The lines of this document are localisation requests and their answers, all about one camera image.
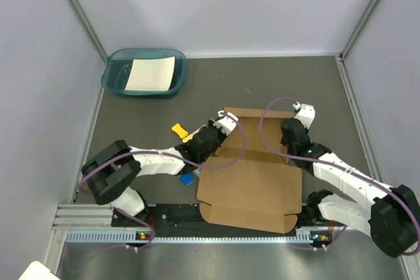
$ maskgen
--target metal floor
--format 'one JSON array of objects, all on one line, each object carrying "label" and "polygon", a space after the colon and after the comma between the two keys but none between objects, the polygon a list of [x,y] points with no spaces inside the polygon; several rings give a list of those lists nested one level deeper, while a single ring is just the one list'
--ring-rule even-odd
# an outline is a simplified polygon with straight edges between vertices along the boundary
[{"label": "metal floor", "polygon": [[[330,147],[344,161],[369,174],[356,125],[334,57],[220,58],[189,60],[188,79],[170,100],[120,98],[104,93],[89,156],[124,139],[138,148],[179,143],[175,123],[193,131],[223,106],[264,108],[281,96],[294,96],[316,108],[313,141]],[[290,110],[290,104],[277,107]],[[169,175],[142,176],[132,187],[149,203],[195,203],[198,181],[184,186]],[[303,201],[312,191],[331,187],[303,176]],[[79,194],[78,203],[93,203]],[[82,262],[107,245],[67,244],[70,264]],[[287,245],[155,245],[134,254],[114,249],[98,256],[76,279],[405,279],[401,260],[378,250],[365,235],[347,231],[329,252],[293,250]]]}]

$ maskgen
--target white backdrop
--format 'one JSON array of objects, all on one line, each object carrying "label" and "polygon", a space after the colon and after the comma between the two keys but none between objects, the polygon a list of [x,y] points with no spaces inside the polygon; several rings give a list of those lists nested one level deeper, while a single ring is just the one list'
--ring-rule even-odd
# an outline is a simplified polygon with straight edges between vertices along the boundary
[{"label": "white backdrop", "polygon": [[348,57],[389,184],[420,197],[420,0],[382,0]]},{"label": "white backdrop", "polygon": [[104,64],[67,0],[0,0],[0,279],[43,260]]},{"label": "white backdrop", "polygon": [[107,53],[190,56],[341,52],[369,0],[79,0]]}]

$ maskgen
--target ruler strip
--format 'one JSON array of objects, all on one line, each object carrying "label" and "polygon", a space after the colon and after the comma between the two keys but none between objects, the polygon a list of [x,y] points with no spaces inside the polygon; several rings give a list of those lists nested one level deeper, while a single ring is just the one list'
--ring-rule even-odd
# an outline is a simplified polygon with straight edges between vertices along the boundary
[{"label": "ruler strip", "polygon": [[[136,231],[116,230],[70,230],[67,234],[68,243],[147,243],[147,240],[136,239]],[[276,243],[312,243],[310,231],[296,231],[296,236],[281,237],[155,237],[153,243],[220,243],[220,244],[276,244]]]}]

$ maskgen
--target plastic container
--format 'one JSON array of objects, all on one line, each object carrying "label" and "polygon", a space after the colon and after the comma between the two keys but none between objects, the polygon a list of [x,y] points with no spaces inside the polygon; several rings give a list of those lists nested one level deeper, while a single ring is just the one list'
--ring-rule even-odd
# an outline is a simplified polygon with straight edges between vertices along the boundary
[{"label": "plastic container", "polygon": [[[134,59],[159,59],[175,57],[175,68],[168,91],[125,90]],[[147,96],[156,98],[172,98],[184,85],[187,74],[185,55],[175,49],[120,49],[113,53],[106,63],[101,78],[105,90],[125,96]]]}]

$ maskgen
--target cardboard box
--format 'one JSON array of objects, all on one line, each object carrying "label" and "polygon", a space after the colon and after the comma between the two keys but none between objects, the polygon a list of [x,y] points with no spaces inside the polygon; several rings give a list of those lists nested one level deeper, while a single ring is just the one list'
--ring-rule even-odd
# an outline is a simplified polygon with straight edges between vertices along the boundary
[{"label": "cardboard box", "polygon": [[[209,223],[287,233],[301,212],[302,172],[272,153],[259,136],[263,110],[225,108],[238,117],[246,137],[243,157],[223,170],[201,170],[197,198],[201,215]],[[262,129],[268,143],[286,152],[280,144],[280,123],[294,113],[269,111]],[[242,134],[235,128],[224,141],[217,157],[204,165],[222,166],[235,159],[242,148]]]}]

